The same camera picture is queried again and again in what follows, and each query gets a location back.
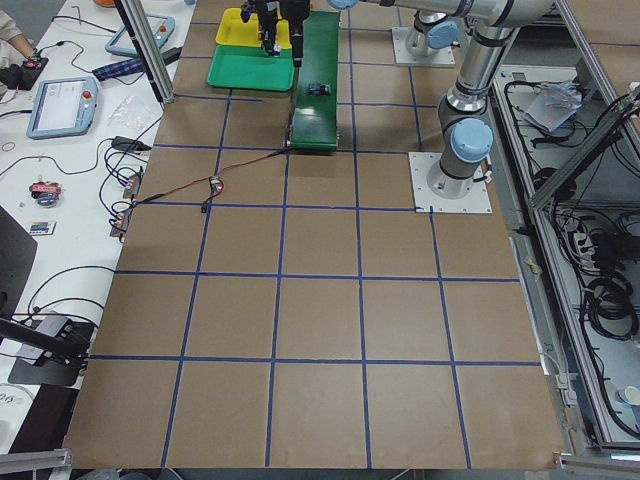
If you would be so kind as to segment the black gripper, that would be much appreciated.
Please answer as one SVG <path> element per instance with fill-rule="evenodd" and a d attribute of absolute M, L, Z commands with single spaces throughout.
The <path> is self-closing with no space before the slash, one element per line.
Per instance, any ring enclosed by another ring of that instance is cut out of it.
<path fill-rule="evenodd" d="M 300 68 L 303 61 L 303 24 L 309 17 L 311 2 L 308 0 L 245 1 L 240 7 L 240 18 L 247 23 L 256 15 L 260 25 L 261 47 L 267 55 L 277 55 L 277 22 L 284 19 L 291 29 L 292 61 Z"/>

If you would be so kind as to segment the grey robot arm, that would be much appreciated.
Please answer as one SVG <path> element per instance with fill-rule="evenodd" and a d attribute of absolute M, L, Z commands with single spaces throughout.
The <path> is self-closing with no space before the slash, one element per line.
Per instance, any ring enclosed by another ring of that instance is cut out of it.
<path fill-rule="evenodd" d="M 423 46 L 408 49 L 414 56 L 424 56 L 427 49 L 440 48 L 436 42 L 438 27 L 453 24 L 457 19 L 474 21 L 456 81 L 438 105 L 444 151 L 422 182 L 440 198 L 460 200 L 470 193 L 476 170 L 492 149 L 494 134 L 482 115 L 498 68 L 519 30 L 541 19 L 553 3 L 494 0 L 378 1 L 376 4 L 416 11 L 409 36 L 421 38 Z"/>
<path fill-rule="evenodd" d="M 269 56 L 278 56 L 280 46 L 276 40 L 278 23 L 288 23 L 288 39 L 292 48 L 292 63 L 302 66 L 304 22 L 311 13 L 311 3 L 301 1 L 246 1 L 240 7 L 239 18 L 248 23 L 258 20 L 258 39 Z M 449 14 L 417 10 L 411 27 L 395 28 L 393 43 L 395 63 L 449 67 L 455 64 L 452 48 L 458 40 L 459 27 Z"/>

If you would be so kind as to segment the second white robot base plate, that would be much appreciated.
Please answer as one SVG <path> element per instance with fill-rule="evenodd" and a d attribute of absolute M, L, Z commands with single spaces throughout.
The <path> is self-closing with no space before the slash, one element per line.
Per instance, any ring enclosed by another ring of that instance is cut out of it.
<path fill-rule="evenodd" d="M 451 46 L 434 49 L 427 37 L 413 27 L 391 29 L 395 63 L 410 67 L 453 68 L 455 58 Z"/>

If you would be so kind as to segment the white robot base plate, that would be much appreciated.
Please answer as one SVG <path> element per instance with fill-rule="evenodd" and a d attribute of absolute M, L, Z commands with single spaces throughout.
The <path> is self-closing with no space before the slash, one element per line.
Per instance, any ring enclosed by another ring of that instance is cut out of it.
<path fill-rule="evenodd" d="M 441 170 L 440 158 L 439 152 L 408 153 L 415 211 L 491 214 L 492 206 L 482 167 L 478 165 L 470 178 L 453 179 Z"/>

